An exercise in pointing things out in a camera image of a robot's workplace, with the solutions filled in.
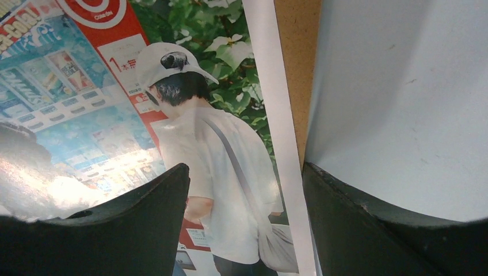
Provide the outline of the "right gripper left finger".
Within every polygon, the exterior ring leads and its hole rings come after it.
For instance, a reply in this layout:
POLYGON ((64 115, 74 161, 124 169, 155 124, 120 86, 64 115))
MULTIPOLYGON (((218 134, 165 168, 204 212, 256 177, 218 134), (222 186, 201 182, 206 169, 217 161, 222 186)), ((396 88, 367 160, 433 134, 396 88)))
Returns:
POLYGON ((1 217, 2 275, 171 275, 190 184, 180 163, 66 219, 1 217))

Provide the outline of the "colourful printed photo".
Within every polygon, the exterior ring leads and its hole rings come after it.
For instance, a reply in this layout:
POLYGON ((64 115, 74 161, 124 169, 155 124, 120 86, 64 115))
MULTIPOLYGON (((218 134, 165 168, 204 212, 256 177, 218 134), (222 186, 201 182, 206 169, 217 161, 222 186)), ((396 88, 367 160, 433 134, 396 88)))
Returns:
POLYGON ((2 1, 1 217, 66 219, 183 163, 171 275, 315 275, 250 1, 2 1))

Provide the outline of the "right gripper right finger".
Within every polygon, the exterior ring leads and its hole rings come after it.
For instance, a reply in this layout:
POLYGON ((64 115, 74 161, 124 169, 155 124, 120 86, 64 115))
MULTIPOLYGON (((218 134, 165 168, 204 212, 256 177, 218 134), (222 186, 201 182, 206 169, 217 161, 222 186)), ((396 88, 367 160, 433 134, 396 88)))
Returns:
POLYGON ((312 163, 303 190, 324 275, 486 275, 487 220, 400 208, 312 163))

